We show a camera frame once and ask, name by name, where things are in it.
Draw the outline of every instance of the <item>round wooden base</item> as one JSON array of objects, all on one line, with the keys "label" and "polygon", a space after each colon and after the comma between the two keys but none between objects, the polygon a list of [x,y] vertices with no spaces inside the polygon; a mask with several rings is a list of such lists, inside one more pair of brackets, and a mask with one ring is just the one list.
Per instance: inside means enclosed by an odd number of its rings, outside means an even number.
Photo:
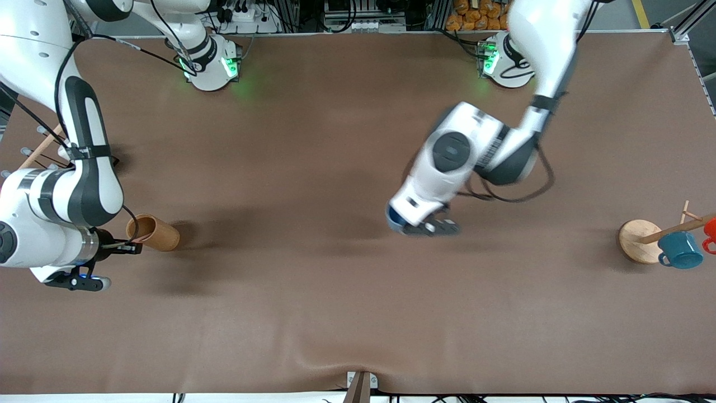
[{"label": "round wooden base", "polygon": [[653,222],[645,219],[633,219],[625,222],[619,228],[619,246],[624,254],[632,261],[651,265],[659,262],[659,254],[662,250],[656,242],[648,245],[640,244],[641,237],[655,234],[662,229]]}]

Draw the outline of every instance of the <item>yellow floor line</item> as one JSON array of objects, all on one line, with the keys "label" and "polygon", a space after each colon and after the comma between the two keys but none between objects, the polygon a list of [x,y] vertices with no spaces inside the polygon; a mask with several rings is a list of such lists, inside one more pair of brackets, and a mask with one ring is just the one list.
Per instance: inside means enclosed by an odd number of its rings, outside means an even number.
[{"label": "yellow floor line", "polygon": [[632,4],[634,5],[634,11],[637,13],[639,25],[642,26],[642,29],[648,29],[650,27],[649,20],[647,18],[647,13],[644,11],[642,0],[632,0]]}]

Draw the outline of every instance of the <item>brown cup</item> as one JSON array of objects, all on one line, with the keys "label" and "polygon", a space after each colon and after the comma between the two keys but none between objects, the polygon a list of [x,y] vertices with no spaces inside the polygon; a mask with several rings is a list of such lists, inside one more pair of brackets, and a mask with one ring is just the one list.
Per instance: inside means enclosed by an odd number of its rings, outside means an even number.
[{"label": "brown cup", "polygon": [[[179,231],[166,222],[151,214],[137,214],[139,231],[137,238],[144,245],[161,252],[169,252],[179,245]],[[134,236],[135,222],[131,219],[127,223],[127,236]]]}]

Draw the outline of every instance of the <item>teal mug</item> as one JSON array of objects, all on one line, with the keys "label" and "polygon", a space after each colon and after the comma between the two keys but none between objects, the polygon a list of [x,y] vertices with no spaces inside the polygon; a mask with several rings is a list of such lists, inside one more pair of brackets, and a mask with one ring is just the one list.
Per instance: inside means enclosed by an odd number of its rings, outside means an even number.
[{"label": "teal mug", "polygon": [[677,269],[692,269],[704,261],[696,239],[689,232],[672,232],[659,240],[659,247],[664,251],[659,255],[659,263]]}]

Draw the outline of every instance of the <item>brown table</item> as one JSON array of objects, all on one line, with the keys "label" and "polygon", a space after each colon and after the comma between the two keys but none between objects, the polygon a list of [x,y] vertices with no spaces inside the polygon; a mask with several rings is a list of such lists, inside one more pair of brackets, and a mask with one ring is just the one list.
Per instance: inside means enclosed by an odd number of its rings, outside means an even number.
[{"label": "brown table", "polygon": [[[127,205],[183,221],[184,244],[102,262],[105,293],[0,270],[0,392],[335,389],[356,369],[413,394],[716,392],[716,259],[640,266],[615,243],[630,219],[678,223],[685,199],[716,207],[716,123],[689,53],[658,33],[580,48],[543,142],[554,188],[457,199],[463,233],[416,240],[384,207],[437,116],[466,100],[515,125],[533,84],[479,80],[433,34],[260,38],[215,93],[83,44]],[[0,169],[35,126],[13,113]]]}]

